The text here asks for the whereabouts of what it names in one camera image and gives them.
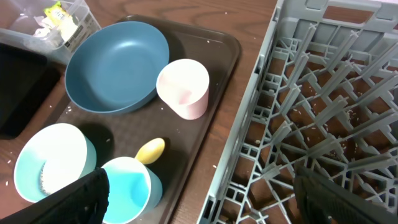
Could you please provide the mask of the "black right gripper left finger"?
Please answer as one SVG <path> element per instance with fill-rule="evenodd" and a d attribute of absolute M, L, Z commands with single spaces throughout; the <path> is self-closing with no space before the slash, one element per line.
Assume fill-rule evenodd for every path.
<path fill-rule="evenodd" d="M 102 223 L 109 205 L 109 180 L 103 168 L 1 220 L 1 224 Z"/>

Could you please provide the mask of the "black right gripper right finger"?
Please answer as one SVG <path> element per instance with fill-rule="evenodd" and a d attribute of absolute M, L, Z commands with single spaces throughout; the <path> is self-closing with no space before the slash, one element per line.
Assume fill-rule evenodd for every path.
<path fill-rule="evenodd" d="M 397 216 L 336 185 L 326 177 L 295 166 L 294 194 L 305 223 L 387 224 L 397 223 Z"/>

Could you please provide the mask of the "light blue plastic cup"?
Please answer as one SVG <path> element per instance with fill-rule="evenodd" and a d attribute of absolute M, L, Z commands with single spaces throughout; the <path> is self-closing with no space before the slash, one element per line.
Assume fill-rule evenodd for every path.
<path fill-rule="evenodd" d="M 104 223 L 129 223 L 151 210 L 161 200 L 160 179 L 132 157 L 117 157 L 102 166 L 109 180 L 109 205 Z"/>

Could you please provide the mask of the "pink plastic cup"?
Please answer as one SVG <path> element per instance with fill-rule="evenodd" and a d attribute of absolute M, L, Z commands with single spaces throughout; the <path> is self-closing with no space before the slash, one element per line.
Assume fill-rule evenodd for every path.
<path fill-rule="evenodd" d="M 160 99 L 181 118 L 194 120 L 203 116 L 207 109 L 210 75 L 200 62 L 179 59 L 161 70 L 156 90 Z"/>

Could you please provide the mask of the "green snack wrapper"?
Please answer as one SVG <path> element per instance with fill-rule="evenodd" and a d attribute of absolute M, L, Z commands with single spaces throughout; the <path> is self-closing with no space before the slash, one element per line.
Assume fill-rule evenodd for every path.
<path fill-rule="evenodd" d="M 78 28 L 73 17 L 64 10 L 60 1 L 45 8 L 44 14 L 51 20 L 53 27 L 58 29 L 64 41 L 68 41 Z"/>

